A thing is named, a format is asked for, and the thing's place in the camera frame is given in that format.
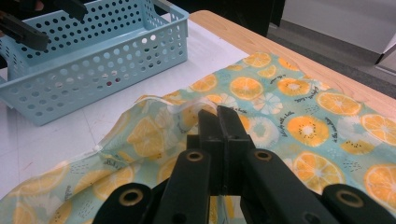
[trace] folded cloth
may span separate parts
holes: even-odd
[[[12,190],[0,201],[0,222],[91,223],[117,187],[165,180],[187,134],[197,133],[198,112],[217,105],[234,109],[256,147],[274,151],[314,192],[345,183],[396,216],[396,123],[258,52],[164,97],[142,96],[94,153]],[[210,222],[243,222],[232,204],[211,198]]]

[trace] table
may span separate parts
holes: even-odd
[[[143,94],[165,95],[235,63],[255,51],[273,52],[309,76],[396,119],[396,100],[254,34],[209,11],[191,14],[187,62],[119,91],[42,127],[0,103],[0,198],[22,181],[60,161],[96,151],[120,114]],[[170,77],[180,80],[169,82]]]

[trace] basket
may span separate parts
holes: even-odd
[[[8,67],[0,97],[35,125],[187,61],[189,14],[179,7],[164,0],[102,0],[86,7],[82,22],[63,11],[25,21],[49,36],[45,51],[0,38]]]

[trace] wooden table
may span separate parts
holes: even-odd
[[[328,84],[332,88],[341,91],[343,94],[359,102],[365,103],[383,116],[396,120],[396,100],[379,91],[375,91],[349,77],[345,77],[324,65],[316,63],[290,49],[286,49],[210,11],[202,10],[194,12],[190,15],[190,20],[247,54],[262,51],[281,56],[290,63],[297,65],[307,75]]]

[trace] white wall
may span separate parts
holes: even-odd
[[[396,44],[396,0],[286,0],[282,19],[376,53]]]

